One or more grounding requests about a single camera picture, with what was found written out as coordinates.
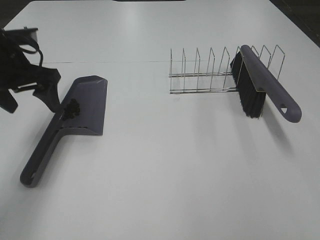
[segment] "brush bristles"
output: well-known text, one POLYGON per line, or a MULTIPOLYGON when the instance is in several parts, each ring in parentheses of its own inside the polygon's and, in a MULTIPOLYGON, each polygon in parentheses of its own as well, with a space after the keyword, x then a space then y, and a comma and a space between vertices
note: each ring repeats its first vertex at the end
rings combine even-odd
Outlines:
POLYGON ((243 111, 248 117, 259 118, 265 104, 266 93, 256 91, 240 52, 237 53, 230 66, 243 111))

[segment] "wire rack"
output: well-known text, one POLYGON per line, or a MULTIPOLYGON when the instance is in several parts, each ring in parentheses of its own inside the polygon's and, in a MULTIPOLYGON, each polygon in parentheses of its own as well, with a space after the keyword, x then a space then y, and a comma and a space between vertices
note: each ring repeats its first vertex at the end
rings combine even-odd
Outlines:
MULTIPOLYGON (((281 47, 276 45, 272 54, 265 45, 262 46, 260 51, 255 46, 252 46, 251 49, 269 70, 275 56, 278 53, 281 54, 280 58, 277 57, 278 67, 275 67, 279 70, 274 74, 279 80, 286 57, 281 47)), ((205 61, 201 60, 198 48, 196 48, 194 60, 187 60, 183 48, 182 60, 174 61, 173 51, 170 49, 170 94, 237 92, 238 89, 232 77, 230 63, 240 50, 241 48, 238 46, 231 58, 227 47, 224 47, 221 59, 216 66, 217 59, 212 47, 209 50, 208 60, 205 61)))

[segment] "gray dustpan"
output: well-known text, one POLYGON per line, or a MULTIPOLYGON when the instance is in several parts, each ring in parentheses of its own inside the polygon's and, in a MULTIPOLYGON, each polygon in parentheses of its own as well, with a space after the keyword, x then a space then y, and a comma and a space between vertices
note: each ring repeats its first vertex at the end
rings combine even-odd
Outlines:
POLYGON ((33 188, 38 184, 63 136, 103 134, 106 97, 107 80, 104 78, 86 76, 73 82, 21 173, 23 185, 33 188))

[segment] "metal dish rack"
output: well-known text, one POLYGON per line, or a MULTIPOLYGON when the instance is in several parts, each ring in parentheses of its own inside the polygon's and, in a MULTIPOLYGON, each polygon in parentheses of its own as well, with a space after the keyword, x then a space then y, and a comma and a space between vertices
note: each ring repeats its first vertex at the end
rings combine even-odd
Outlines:
MULTIPOLYGON (((280 68, 276 77, 279 80, 286 57, 281 47, 276 45, 272 54, 265 45, 262 46, 260 52, 257 51, 255 46, 252 46, 251 49, 259 59, 261 59, 262 56, 266 56, 264 64, 268 69, 274 60, 275 54, 277 52, 282 54, 279 61, 280 68)), ((240 47, 238 46, 234 56, 236 56, 239 51, 240 47)), ((173 52, 172 49, 170 49, 170 94, 237 92, 238 89, 233 80, 230 67, 232 59, 227 47, 224 47, 218 70, 215 71, 216 55, 212 47, 209 50, 208 61, 201 60, 198 48, 196 48, 194 60, 187 61, 185 49, 183 48, 182 60, 173 61, 173 52)))

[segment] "white table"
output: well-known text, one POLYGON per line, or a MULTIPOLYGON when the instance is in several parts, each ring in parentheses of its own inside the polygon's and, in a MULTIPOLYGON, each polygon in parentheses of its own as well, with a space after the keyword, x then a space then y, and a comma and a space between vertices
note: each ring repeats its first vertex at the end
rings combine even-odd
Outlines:
POLYGON ((64 137, 24 188, 53 114, 14 95, 16 112, 0 112, 1 240, 319 239, 320 51, 268 0, 36 1, 6 29, 23 26, 39 28, 61 99, 78 77, 108 79, 106 116, 103 136, 64 137), (300 123, 269 99, 256 120, 237 93, 169 95, 170 48, 241 44, 284 48, 300 123))

